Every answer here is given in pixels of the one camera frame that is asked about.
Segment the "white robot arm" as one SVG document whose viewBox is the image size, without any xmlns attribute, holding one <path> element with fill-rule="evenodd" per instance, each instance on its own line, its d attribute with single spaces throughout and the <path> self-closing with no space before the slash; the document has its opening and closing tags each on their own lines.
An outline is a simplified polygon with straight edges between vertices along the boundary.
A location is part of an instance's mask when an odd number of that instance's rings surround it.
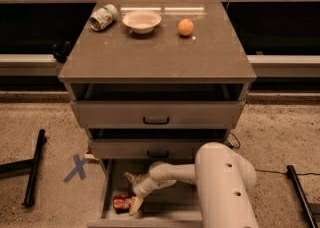
<svg viewBox="0 0 320 228">
<path fill-rule="evenodd" d="M 193 164 L 158 161 L 144 174 L 127 172 L 125 176 L 134 193 L 131 216 L 153 191 L 182 181 L 197 187 L 203 228 L 259 228 L 247 194 L 256 185 L 256 171 L 248 160 L 221 143 L 201 146 Z"/>
</svg>

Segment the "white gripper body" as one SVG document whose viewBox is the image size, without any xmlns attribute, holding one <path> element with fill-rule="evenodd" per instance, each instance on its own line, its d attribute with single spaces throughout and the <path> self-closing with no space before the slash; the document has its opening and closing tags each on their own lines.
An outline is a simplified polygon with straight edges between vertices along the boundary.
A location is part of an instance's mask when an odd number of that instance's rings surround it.
<svg viewBox="0 0 320 228">
<path fill-rule="evenodd" d="M 133 183 L 132 189 L 136 196 L 146 197 L 151 194 L 157 187 L 157 182 L 149 174 L 138 175 Z"/>
</svg>

